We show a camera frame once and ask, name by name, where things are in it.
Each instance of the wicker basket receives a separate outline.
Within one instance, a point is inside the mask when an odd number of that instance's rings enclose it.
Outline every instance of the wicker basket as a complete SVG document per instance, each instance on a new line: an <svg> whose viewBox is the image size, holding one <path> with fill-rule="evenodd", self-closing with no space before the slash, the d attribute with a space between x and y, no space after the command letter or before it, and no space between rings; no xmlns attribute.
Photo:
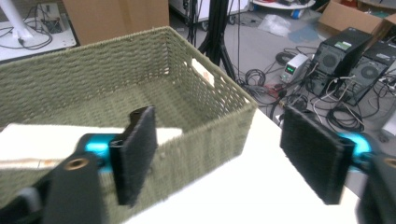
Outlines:
<svg viewBox="0 0 396 224"><path fill-rule="evenodd" d="M214 86L192 59L213 75ZM156 106L158 127L178 127L183 134L157 149L133 209L116 204L112 176L102 175L111 223L239 155L254 100L169 27L0 65L0 127L11 122L125 127L128 114L146 105ZM46 172L0 171L0 206Z"/></svg>

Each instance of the green wicker basket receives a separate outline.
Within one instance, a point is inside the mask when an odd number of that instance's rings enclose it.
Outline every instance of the green wicker basket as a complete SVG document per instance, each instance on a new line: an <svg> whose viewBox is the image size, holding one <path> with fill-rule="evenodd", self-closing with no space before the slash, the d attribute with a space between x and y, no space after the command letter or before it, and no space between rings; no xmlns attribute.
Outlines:
<svg viewBox="0 0 396 224"><path fill-rule="evenodd" d="M193 59L213 75L214 86ZM101 176L111 223L239 155L255 101L170 27L0 65L0 127L125 127L128 114L146 105L155 105L158 127L183 134L157 149L134 208L118 206L112 176ZM0 170L0 207L47 171Z"/></svg>

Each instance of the cardboard box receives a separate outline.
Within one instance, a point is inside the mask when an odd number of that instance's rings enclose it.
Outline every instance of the cardboard box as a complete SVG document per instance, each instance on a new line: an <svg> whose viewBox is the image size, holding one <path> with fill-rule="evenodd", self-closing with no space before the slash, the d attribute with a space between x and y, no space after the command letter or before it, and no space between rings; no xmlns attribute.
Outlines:
<svg viewBox="0 0 396 224"><path fill-rule="evenodd" d="M81 45L169 25L167 0L64 0Z"/></svg>
<svg viewBox="0 0 396 224"><path fill-rule="evenodd" d="M372 34L374 43L374 41L382 39L391 26L396 24L396 14L382 19L353 7L346 7L340 2L341 0L331 0L329 2L329 5L327 5L319 18L319 24L324 25L321 29L336 33L348 27L353 27Z"/></svg>

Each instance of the floor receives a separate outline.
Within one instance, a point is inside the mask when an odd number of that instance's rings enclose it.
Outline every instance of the floor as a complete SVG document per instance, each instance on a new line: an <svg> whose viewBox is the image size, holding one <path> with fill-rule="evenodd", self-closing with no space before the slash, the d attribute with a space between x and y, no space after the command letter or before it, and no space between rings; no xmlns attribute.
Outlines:
<svg viewBox="0 0 396 224"><path fill-rule="evenodd" d="M271 32L264 31L259 28L261 24L268 24L262 21L268 19L267 15L276 17L277 20L285 20L290 23L289 33L283 35L283 27L275 29L273 27L264 27L266 29L272 29ZM290 16L290 11L281 9L271 9L265 7L255 7L253 11L246 10L241 13L240 21L241 25L227 25L225 30L225 45L228 50L229 56L234 66L235 71L240 71L238 77L244 79L245 73L250 69L260 69L266 73L270 71L265 77L265 86L271 87L280 81L280 72L284 68L284 65L280 65L276 62L276 55L279 52L286 50L300 50L310 57L316 52L316 49L320 42L327 37L325 34L317 29L318 18L320 13L315 11L307 10L299 20L294 20ZM184 24L184 18L178 13L171 10L171 26L176 29L181 35L187 37L188 28ZM198 28L196 34L196 47L199 47L206 36L206 32ZM257 94L261 103L272 103L273 97L269 97L267 94ZM375 111L375 106L370 97L373 98L373 93L368 93L364 103L359 108L362 114L370 114ZM395 97L389 97L381 99L381 109L377 114L365 119L364 128L365 132L369 133L374 137L375 141L380 145L381 149L390 154L396 156L396 150L393 148L395 139L388 138L380 141L379 136L381 132L379 129L387 121L387 118L391 115L391 111L395 108ZM325 110L320 110L321 107L326 107L326 103L317 102L318 113L325 113ZM308 109L312 110L312 105L308 105ZM269 116L271 107L263 106L261 111ZM274 122L277 122L276 115L283 113L283 110L277 106L275 115L273 118ZM346 185L352 189L358 196L361 195L362 186L364 186L366 175L359 171L351 170L346 180Z"/></svg>

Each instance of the computer tower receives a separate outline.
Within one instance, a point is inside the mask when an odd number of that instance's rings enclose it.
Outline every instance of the computer tower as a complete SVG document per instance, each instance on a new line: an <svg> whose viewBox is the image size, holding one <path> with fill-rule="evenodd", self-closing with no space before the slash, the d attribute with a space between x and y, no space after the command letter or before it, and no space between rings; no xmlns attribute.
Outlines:
<svg viewBox="0 0 396 224"><path fill-rule="evenodd" d="M378 41L367 49L344 79L335 93L350 105L357 105L361 98L392 66L396 60L396 46Z"/></svg>
<svg viewBox="0 0 396 224"><path fill-rule="evenodd" d="M307 90L316 96L324 95L334 78L349 74L371 38L372 35L349 27L321 42L310 66L310 71L315 71L308 77Z"/></svg>

